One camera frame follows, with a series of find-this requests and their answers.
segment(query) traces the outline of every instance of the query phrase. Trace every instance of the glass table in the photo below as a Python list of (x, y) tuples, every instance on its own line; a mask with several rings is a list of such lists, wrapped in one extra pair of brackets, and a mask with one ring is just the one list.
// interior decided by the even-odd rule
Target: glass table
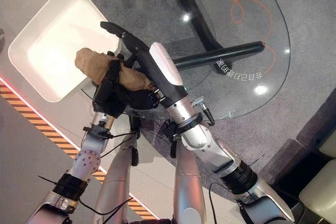
[[(109, 21), (147, 45), (162, 43), (173, 59), (262, 41), (265, 48), (258, 54), (234, 62), (222, 58), (180, 72), (190, 98), (203, 97), (216, 120), (260, 108), (277, 94), (285, 81), (290, 43), (276, 0), (92, 1)], [(125, 48), (122, 52), (126, 57), (130, 55)], [(92, 97), (95, 87), (87, 84), (82, 89)], [(137, 113), (150, 119), (169, 117), (161, 106)]]

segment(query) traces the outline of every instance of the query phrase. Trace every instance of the robotic arm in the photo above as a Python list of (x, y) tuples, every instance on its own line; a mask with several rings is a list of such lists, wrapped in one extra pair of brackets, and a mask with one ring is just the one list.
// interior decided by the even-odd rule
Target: robotic arm
[(121, 38), (136, 56), (144, 73), (157, 87), (157, 98), (173, 120), (168, 125), (171, 135), (181, 134), (183, 145), (221, 178), (237, 200), (245, 221), (258, 224), (294, 221), (290, 208), (279, 195), (228, 147), (215, 141), (210, 130), (201, 124), (202, 115), (194, 110), (165, 48), (157, 42), (149, 48), (113, 23), (101, 22), (101, 27)]
[(126, 107), (114, 92), (119, 70), (120, 61), (111, 61), (104, 80), (93, 97), (95, 116), (91, 127), (83, 128), (85, 134), (81, 150), (76, 155), (72, 168), (62, 175), (54, 189), (43, 198), (28, 219), (28, 224), (72, 223), (69, 214), (78, 205), (79, 197), (88, 185), (90, 176), (99, 168), (100, 154), (105, 150), (108, 139), (113, 138), (110, 129), (114, 119)]

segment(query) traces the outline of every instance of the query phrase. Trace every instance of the wire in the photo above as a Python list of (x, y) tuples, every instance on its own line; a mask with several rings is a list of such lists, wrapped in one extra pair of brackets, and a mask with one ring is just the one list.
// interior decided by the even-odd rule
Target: wire
[(102, 214), (101, 212), (98, 212), (96, 210), (94, 210), (92, 207), (86, 205), (83, 201), (81, 201), (81, 199), (79, 198), (78, 201), (79, 203), (81, 203), (83, 206), (85, 206), (86, 208), (90, 209), (92, 212), (98, 214), (98, 215), (109, 215), (110, 213), (112, 213), (113, 211), (118, 211), (123, 205), (125, 205), (128, 201), (130, 201), (131, 199), (133, 199), (133, 197), (125, 200), (124, 202), (122, 202), (121, 204), (117, 205), (115, 208), (113, 208), (111, 211), (106, 212), (105, 214)]
[(114, 211), (102, 224), (106, 224), (121, 208), (120, 206), (116, 211)]
[(50, 182), (50, 183), (53, 183), (54, 185), (57, 185), (57, 182), (55, 182), (55, 181), (52, 181), (52, 180), (47, 179), (47, 178), (44, 178), (44, 177), (42, 177), (42, 176), (40, 176), (40, 175), (37, 175), (37, 177), (39, 177), (39, 178), (41, 178), (41, 179), (44, 179), (45, 181), (48, 181), (48, 182)]
[(80, 89), (84, 94), (86, 94), (86, 96), (88, 97), (88, 98), (90, 98), (90, 100), (92, 100), (92, 97), (91, 96), (89, 96), (88, 94), (87, 94), (87, 92), (85, 92), (83, 89)]
[[(118, 135), (118, 136), (124, 136), (124, 135), (130, 135), (130, 134), (134, 134), (134, 133), (127, 133), (127, 134), (121, 134), (121, 135)], [(125, 141), (122, 141), (120, 144), (118, 144), (115, 148), (113, 148), (112, 150), (108, 151), (107, 153), (105, 153), (104, 155), (102, 155), (100, 158), (103, 158), (105, 157), (106, 155), (109, 155), (111, 152), (113, 152), (116, 148), (118, 148), (120, 145), (122, 145), (123, 143), (131, 140), (132, 138), (130, 137), (129, 139), (125, 140)]]
[(210, 204), (211, 204), (211, 208), (212, 208), (212, 214), (214, 215), (214, 222), (215, 222), (215, 224), (217, 224), (216, 212), (215, 212), (214, 204), (213, 204), (212, 198), (211, 198), (211, 188), (212, 188), (212, 185), (214, 185), (214, 184), (223, 187), (228, 192), (229, 192), (229, 190), (225, 186), (223, 186), (223, 185), (221, 185), (220, 183), (217, 183), (217, 182), (212, 182), (209, 186), (209, 199), (210, 199)]
[(135, 134), (136, 134), (136, 133), (134, 133), (134, 132), (123, 133), (123, 134), (120, 134), (120, 135), (113, 136), (113, 138), (118, 137), (118, 136), (135, 135)]

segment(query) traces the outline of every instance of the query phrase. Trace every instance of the white tray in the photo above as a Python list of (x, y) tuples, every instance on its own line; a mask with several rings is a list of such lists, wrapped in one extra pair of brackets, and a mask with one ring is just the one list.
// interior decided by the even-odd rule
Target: white tray
[(9, 59), (45, 100), (58, 102), (86, 78), (75, 66), (79, 49), (120, 51), (101, 21), (91, 0), (49, 0), (11, 43)]

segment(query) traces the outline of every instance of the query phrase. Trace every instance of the orange striped edge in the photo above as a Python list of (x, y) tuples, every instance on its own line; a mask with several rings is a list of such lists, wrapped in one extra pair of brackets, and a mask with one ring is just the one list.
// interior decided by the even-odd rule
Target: orange striped edge
[[(43, 133), (50, 141), (61, 148), (71, 158), (74, 158), (78, 153), (78, 149), (73, 144), (69, 143), (58, 132), (55, 131), (40, 115), (38, 115), (28, 103), (24, 101), (5, 81), (0, 78), (0, 95), (11, 104), (23, 117), (25, 117), (32, 125)], [(93, 176), (103, 182), (105, 172), (97, 170)], [(151, 220), (158, 219), (147, 207), (137, 201), (135, 198), (128, 202), (128, 206), (135, 211), (142, 219)]]

